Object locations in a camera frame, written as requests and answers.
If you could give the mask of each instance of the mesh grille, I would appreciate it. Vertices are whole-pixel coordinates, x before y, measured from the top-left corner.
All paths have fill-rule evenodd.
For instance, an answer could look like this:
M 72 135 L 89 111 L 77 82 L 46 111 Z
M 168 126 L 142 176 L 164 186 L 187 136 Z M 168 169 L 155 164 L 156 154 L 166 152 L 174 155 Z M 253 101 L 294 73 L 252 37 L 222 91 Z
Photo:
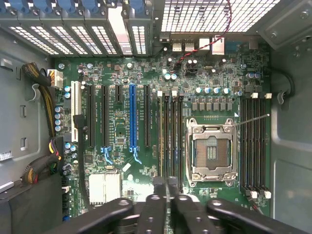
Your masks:
M 229 32 L 246 32 L 280 0 L 230 0 Z M 226 0 L 165 0 L 162 32 L 224 32 L 230 16 Z
M 230 165 L 229 145 L 227 139 L 217 139 L 214 136 L 196 140 L 195 166 L 206 167 L 209 170 L 215 170 L 217 167 L 228 167 Z

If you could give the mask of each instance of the blue pcie latch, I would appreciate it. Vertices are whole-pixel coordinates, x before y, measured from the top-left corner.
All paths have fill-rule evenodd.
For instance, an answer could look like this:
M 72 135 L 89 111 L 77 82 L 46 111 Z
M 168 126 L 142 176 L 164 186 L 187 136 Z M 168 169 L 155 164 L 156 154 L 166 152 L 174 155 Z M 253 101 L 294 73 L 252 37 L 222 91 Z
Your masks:
M 109 146 L 109 147 L 101 147 L 101 153 L 104 154 L 104 158 L 105 158 L 105 161 L 108 162 L 109 164 L 113 164 L 113 161 L 112 159 L 109 157 L 109 152 L 112 150 L 112 148 Z
M 129 151 L 133 153 L 135 161 L 142 164 L 138 158 L 137 152 L 139 147 L 137 146 L 137 87 L 135 84 L 129 86 L 129 102 L 130 102 L 130 147 Z

